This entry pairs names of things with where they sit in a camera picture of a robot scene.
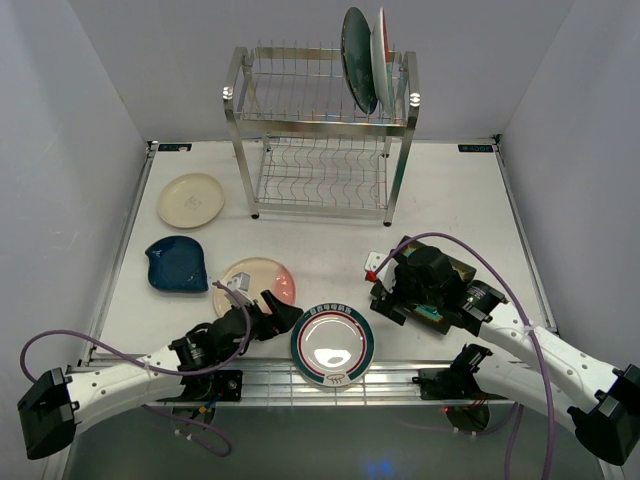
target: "dish rack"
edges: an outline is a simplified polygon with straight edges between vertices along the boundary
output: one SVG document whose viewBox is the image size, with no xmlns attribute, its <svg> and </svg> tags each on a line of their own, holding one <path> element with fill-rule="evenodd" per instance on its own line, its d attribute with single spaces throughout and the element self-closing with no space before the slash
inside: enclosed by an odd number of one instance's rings
<svg viewBox="0 0 640 480">
<path fill-rule="evenodd" d="M 415 52 L 394 51 L 391 58 L 395 111 L 387 114 L 379 104 L 367 115 L 343 78 L 339 48 L 236 47 L 222 98 L 253 218 L 284 211 L 391 225 L 420 109 Z M 242 141 L 258 136 L 259 168 L 257 158 L 248 164 Z M 397 161 L 389 161 L 393 138 L 401 139 Z"/>
</svg>

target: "gray panel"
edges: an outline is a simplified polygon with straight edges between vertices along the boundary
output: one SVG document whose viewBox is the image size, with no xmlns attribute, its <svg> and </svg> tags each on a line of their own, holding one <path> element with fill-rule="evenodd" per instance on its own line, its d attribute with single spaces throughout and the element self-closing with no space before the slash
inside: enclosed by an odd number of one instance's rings
<svg viewBox="0 0 640 480">
<path fill-rule="evenodd" d="M 509 406 L 493 406 L 492 422 Z M 234 452 L 216 458 L 173 434 L 170 420 L 132 410 L 77 438 L 65 480 L 176 478 L 459 480 L 503 477 L 510 425 L 486 437 L 421 431 L 400 422 L 448 426 L 442 407 L 219 409 L 216 426 Z M 526 412 L 511 477 L 537 480 L 542 472 L 546 421 Z M 552 478 L 601 479 L 595 457 L 558 429 Z"/>
<path fill-rule="evenodd" d="M 638 1 L 576 1 L 504 135 L 560 333 L 622 368 L 640 363 L 638 25 Z"/>
<path fill-rule="evenodd" d="M 0 476 L 32 480 L 20 348 L 88 330 L 145 145 L 66 0 L 0 0 L 0 71 Z M 80 348 L 39 342 L 28 365 L 75 364 Z"/>
<path fill-rule="evenodd" d="M 417 138 L 502 132 L 573 0 L 399 0 L 390 42 L 418 53 Z M 227 137 L 221 91 L 236 45 L 285 40 L 335 47 L 339 0 L 71 0 L 146 139 Z M 369 24 L 378 0 L 360 2 Z"/>
</svg>

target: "white plate with green rim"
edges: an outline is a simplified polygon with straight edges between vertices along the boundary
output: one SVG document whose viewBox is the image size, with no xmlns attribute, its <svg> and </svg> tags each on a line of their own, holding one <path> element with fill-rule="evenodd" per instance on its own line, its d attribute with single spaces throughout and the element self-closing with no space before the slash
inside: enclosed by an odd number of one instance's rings
<svg viewBox="0 0 640 480">
<path fill-rule="evenodd" d="M 369 323 L 353 308 L 324 303 L 306 311 L 291 332 L 291 355 L 312 382 L 340 387 L 358 380 L 373 362 Z"/>
</svg>

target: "blue ceramic dish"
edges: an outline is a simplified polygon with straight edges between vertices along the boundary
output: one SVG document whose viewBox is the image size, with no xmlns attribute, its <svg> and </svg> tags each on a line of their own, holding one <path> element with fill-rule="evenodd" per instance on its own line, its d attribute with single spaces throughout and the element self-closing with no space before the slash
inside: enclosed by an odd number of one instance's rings
<svg viewBox="0 0 640 480">
<path fill-rule="evenodd" d="M 202 246 L 181 235 L 158 240 L 144 252 L 149 283 L 164 292 L 199 293 L 209 289 Z"/>
</svg>

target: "table surface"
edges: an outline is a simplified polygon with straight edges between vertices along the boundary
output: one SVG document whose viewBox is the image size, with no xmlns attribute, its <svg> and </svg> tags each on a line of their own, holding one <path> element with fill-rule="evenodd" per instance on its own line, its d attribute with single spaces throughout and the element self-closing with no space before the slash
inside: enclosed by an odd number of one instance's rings
<svg viewBox="0 0 640 480">
<path fill-rule="evenodd" d="M 394 144 L 390 159 L 395 158 Z M 247 142 L 246 149 L 261 148 Z M 251 164 L 255 182 L 257 164 Z M 193 230 L 165 224 L 156 212 L 161 190 L 191 172 L 216 177 L 226 203 L 218 217 Z M 309 309 L 326 302 L 350 305 L 369 321 L 376 361 L 447 361 L 468 342 L 483 344 L 452 328 L 446 336 L 412 320 L 400 327 L 369 309 L 371 284 L 363 265 L 370 251 L 388 252 L 404 235 L 440 231 L 467 242 L 500 272 L 523 302 L 532 323 L 544 325 L 513 212 L 493 153 L 459 153 L 455 144 L 414 142 L 391 227 L 379 220 L 262 213 L 249 216 L 233 148 L 228 142 L 198 142 L 188 152 L 158 152 L 131 231 L 100 339 L 130 354 L 145 354 L 182 337 L 201 322 L 217 318 L 213 291 L 169 294 L 147 281 L 149 245 L 169 235 L 188 235 L 202 245 L 210 280 L 238 260 L 268 257 L 284 264 L 297 287 L 296 305 Z M 498 286 L 466 251 L 444 239 L 427 239 L 443 252 L 478 268 L 476 278 Z M 289 335 L 251 344 L 246 357 L 290 359 Z M 104 354 L 102 349 L 96 351 Z"/>
</svg>

